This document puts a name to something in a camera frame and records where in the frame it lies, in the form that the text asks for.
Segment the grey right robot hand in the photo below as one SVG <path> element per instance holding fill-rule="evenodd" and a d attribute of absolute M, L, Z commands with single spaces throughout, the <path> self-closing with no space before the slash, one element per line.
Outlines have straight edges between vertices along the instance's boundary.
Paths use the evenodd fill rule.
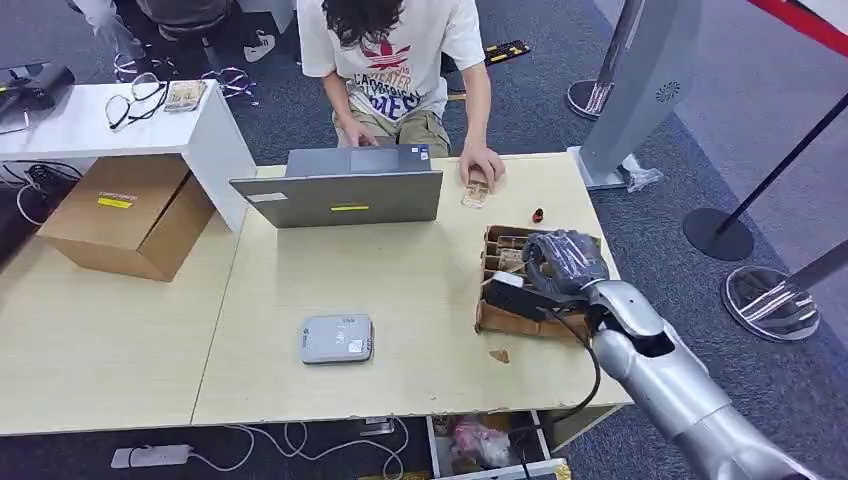
<path fill-rule="evenodd" d="M 576 230 L 531 233 L 522 249 L 526 276 L 543 293 L 576 295 L 611 278 L 600 246 L 598 238 Z"/>

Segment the person's right hand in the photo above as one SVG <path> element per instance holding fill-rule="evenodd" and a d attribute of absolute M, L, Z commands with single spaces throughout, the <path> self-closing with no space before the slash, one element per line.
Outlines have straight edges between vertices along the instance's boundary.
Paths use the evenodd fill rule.
<path fill-rule="evenodd" d="M 361 122 L 352 118 L 338 121 L 340 141 L 346 147 L 378 146 L 379 142 Z"/>

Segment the person's left hand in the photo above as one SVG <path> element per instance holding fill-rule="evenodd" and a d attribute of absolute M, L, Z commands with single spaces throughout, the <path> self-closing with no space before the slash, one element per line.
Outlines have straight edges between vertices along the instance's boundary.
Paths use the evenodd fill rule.
<path fill-rule="evenodd" d="M 460 178 L 465 186 L 469 185 L 472 171 L 476 170 L 482 173 L 489 191 L 494 193 L 506 167 L 499 155 L 485 142 L 466 142 L 459 157 Z"/>

